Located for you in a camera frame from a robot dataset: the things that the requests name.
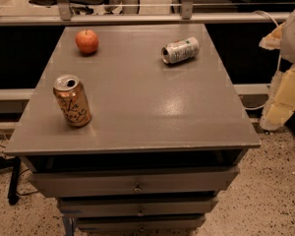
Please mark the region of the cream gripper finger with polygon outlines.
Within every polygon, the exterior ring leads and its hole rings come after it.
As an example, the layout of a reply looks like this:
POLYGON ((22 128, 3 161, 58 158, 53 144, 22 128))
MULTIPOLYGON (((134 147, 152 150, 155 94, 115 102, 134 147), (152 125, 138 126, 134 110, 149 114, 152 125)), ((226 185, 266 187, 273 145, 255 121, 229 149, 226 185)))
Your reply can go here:
POLYGON ((284 24, 280 24, 272 32, 262 38, 259 47, 267 50, 279 49, 281 47, 282 30, 284 24))
POLYGON ((295 112, 295 64, 286 72, 277 71, 271 81, 260 126, 275 131, 295 112))

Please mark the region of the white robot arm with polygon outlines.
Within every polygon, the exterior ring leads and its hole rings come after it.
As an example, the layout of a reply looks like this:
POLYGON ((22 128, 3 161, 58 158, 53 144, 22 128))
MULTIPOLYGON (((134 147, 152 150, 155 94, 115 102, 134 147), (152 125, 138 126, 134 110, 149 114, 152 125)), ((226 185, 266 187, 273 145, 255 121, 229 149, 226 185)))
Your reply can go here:
POLYGON ((282 127, 295 112, 295 9, 287 20, 263 37, 259 46, 267 50, 279 50, 279 59, 291 63, 291 67, 272 77, 268 100, 265 103, 260 126, 275 131, 282 127))

